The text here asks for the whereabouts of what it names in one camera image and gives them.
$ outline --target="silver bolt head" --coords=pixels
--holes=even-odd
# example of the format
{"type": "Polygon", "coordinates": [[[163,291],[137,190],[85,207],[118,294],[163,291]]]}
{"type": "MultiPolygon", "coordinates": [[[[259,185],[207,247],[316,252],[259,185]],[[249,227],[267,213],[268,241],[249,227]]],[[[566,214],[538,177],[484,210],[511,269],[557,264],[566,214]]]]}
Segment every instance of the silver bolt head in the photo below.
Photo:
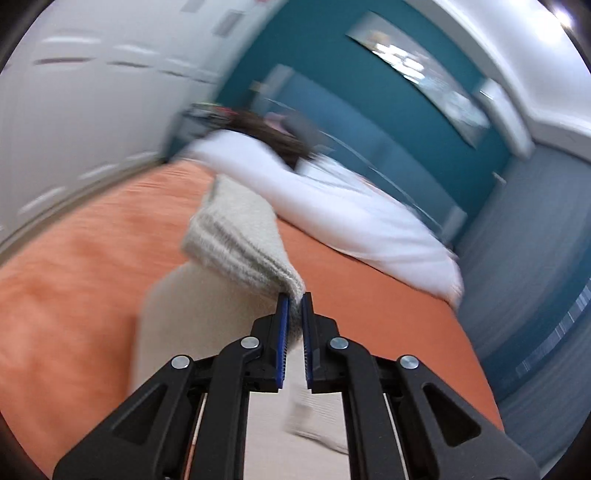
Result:
{"type": "Polygon", "coordinates": [[[187,368],[191,364],[191,359],[188,356],[179,355],[174,357],[170,363],[172,364],[173,368],[181,370],[183,368],[187,368]]]}
{"type": "Polygon", "coordinates": [[[349,346],[346,338],[335,337],[330,341],[330,346],[335,350],[345,350],[349,346]]]}
{"type": "Polygon", "coordinates": [[[241,341],[240,341],[240,345],[242,345],[244,348],[256,348],[259,346],[259,341],[258,338],[256,337],[244,337],[241,341]]]}
{"type": "Polygon", "coordinates": [[[407,370],[414,370],[419,366],[418,358],[412,355],[404,355],[400,359],[400,365],[407,370]]]}

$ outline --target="white comforter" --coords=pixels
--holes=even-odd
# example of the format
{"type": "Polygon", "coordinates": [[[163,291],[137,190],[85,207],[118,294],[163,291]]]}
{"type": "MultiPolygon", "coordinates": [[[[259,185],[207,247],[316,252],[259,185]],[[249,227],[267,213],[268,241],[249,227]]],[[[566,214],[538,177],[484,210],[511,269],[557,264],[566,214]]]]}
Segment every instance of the white comforter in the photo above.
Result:
{"type": "Polygon", "coordinates": [[[294,173],[264,143],[227,130],[191,143],[181,156],[255,191],[325,245],[459,305],[463,283],[453,253],[408,207],[337,162],[321,158],[294,173]]]}

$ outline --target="orange bedsheet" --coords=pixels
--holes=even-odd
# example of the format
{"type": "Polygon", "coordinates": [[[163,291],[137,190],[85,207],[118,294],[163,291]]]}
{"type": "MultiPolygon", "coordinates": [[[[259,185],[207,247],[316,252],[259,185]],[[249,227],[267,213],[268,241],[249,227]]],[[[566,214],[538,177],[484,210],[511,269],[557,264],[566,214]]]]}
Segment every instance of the orange bedsheet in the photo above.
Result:
{"type": "MultiPolygon", "coordinates": [[[[51,475],[126,396],[137,313],[179,250],[211,176],[153,170],[95,199],[0,269],[0,410],[51,475]]],[[[499,428],[484,374],[449,306],[280,222],[315,309],[375,355],[414,353],[499,428]]]]}

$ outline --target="person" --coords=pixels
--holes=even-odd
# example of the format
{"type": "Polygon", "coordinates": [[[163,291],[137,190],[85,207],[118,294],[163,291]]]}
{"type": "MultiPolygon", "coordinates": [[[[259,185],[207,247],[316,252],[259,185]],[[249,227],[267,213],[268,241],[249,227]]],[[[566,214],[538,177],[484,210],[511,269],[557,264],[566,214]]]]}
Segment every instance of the person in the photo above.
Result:
{"type": "Polygon", "coordinates": [[[253,112],[235,112],[222,128],[260,140],[281,157],[292,171],[296,170],[301,158],[311,157],[310,149],[298,138],[282,131],[279,126],[272,126],[271,122],[253,112]]]}

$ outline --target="bed frame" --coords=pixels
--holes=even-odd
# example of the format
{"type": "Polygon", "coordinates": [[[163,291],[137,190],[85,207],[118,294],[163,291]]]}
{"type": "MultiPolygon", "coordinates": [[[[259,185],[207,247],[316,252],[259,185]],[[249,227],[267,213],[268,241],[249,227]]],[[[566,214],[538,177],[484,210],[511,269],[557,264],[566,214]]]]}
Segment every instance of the bed frame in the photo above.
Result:
{"type": "Polygon", "coordinates": [[[326,137],[329,156],[411,206],[445,245],[457,239],[466,213],[402,146],[341,98],[292,68],[277,65],[251,109],[259,115],[299,111],[326,137]]]}

